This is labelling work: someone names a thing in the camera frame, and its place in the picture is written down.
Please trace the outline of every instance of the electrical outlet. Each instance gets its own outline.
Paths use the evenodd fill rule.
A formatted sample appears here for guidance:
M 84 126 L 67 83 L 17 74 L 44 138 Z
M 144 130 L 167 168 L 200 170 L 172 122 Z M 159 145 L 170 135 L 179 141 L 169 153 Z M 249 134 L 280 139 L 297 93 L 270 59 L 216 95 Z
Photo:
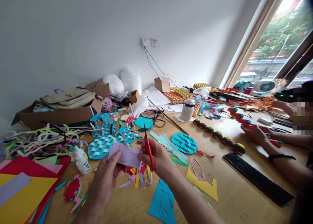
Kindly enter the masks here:
M 151 46 L 152 47 L 157 47 L 157 39 L 152 38 L 151 40 L 152 40 Z
M 147 47 L 147 38 L 141 38 L 141 45 L 142 47 Z

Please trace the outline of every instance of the red scissors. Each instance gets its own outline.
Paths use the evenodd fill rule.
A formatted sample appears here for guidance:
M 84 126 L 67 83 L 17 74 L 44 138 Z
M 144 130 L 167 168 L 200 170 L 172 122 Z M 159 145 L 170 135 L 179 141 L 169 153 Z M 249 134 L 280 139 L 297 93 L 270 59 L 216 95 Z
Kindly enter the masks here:
M 146 126 L 145 125 L 144 125 L 144 143 L 146 145 L 146 152 L 147 152 L 147 154 L 150 157 L 151 172 L 153 172 L 153 170 L 154 170 L 153 158 L 152 158 L 150 144 L 149 144 L 149 141 L 147 139 L 147 130 L 146 130 Z

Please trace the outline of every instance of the cardboard box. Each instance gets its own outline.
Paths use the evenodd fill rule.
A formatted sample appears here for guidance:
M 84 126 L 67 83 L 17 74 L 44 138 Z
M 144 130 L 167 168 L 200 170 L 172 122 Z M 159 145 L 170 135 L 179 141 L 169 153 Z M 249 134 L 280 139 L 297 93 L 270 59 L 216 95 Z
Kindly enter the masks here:
M 170 80 L 166 77 L 162 77 L 162 80 L 159 77 L 155 78 L 154 84 L 160 92 L 170 91 Z
M 109 84 L 103 84 L 102 79 L 86 86 L 86 89 L 94 91 L 101 97 L 110 95 Z M 33 106 L 29 106 L 22 111 L 16 113 L 12 124 L 22 121 L 25 126 L 31 129 L 39 129 L 51 125 L 73 124 L 77 122 L 89 121 L 94 114 L 100 114 L 102 103 L 99 99 L 94 98 L 90 105 L 80 108 L 72 108 L 66 110 L 49 111 L 49 112 L 33 112 Z
M 139 99 L 140 94 L 138 92 L 138 90 L 134 90 L 133 92 L 130 93 L 130 95 L 128 96 L 129 100 L 131 101 L 132 104 L 134 104 L 135 102 L 137 102 L 137 100 Z

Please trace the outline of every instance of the beige bag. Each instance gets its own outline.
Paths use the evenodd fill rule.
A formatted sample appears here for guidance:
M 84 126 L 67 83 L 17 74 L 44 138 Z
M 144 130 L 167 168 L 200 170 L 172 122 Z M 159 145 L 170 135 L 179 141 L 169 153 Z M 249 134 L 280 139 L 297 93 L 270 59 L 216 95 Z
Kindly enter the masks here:
M 76 88 L 40 98 L 46 105 L 55 110 L 79 108 L 90 103 L 96 96 L 95 92 L 78 86 Z

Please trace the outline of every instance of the phone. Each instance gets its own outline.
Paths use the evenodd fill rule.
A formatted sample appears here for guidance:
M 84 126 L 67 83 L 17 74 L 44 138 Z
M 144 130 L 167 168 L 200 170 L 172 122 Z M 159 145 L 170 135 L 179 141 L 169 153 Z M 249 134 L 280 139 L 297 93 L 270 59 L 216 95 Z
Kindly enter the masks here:
M 293 124 L 289 123 L 289 122 L 286 122 L 286 121 L 275 119 L 275 120 L 273 120 L 273 122 L 277 123 L 277 124 L 280 124 L 280 125 L 283 125 L 283 126 L 286 126 L 286 127 L 289 127 L 289 128 L 293 128 Z
M 259 188 L 265 195 L 267 195 L 275 204 L 280 207 L 284 207 L 294 197 L 286 192 L 283 188 L 276 183 L 268 179 L 258 170 L 253 168 L 237 154 L 230 153 L 224 155 L 223 158 L 228 161 L 233 167 L 235 167 L 242 175 L 244 175 L 250 182 L 252 182 L 257 188 Z

